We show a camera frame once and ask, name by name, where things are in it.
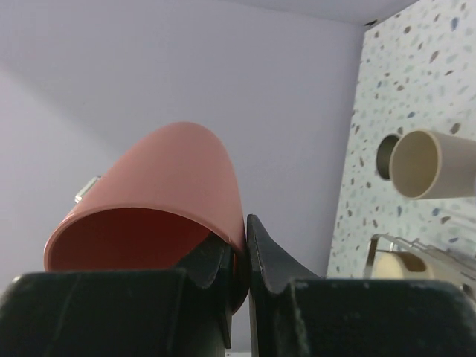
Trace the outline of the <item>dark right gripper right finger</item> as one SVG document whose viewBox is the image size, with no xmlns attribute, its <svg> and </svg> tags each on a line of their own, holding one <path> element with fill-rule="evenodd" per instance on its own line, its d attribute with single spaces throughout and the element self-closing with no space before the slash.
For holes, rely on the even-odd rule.
<svg viewBox="0 0 476 357">
<path fill-rule="evenodd" d="M 322 278 L 247 218 L 253 356 L 473 356 L 475 312 L 435 280 Z"/>
</svg>

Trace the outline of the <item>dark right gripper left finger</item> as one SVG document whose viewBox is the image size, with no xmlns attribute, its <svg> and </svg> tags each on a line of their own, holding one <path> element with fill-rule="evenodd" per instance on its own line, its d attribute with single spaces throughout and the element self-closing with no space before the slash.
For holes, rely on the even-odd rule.
<svg viewBox="0 0 476 357">
<path fill-rule="evenodd" d="M 1 296 L 3 356 L 223 356 L 233 254 L 209 236 L 172 268 L 16 277 Z"/>
</svg>

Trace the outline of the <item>coral red plastic cup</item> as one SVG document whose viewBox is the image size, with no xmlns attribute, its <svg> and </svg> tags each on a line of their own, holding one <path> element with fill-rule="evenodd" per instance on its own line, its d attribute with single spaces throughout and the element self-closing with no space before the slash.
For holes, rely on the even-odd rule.
<svg viewBox="0 0 476 357">
<path fill-rule="evenodd" d="M 123 154 L 50 235 L 47 271 L 174 266 L 210 234 L 234 253 L 233 310 L 248 292 L 245 225 L 234 167 L 209 129 L 171 123 Z"/>
</svg>

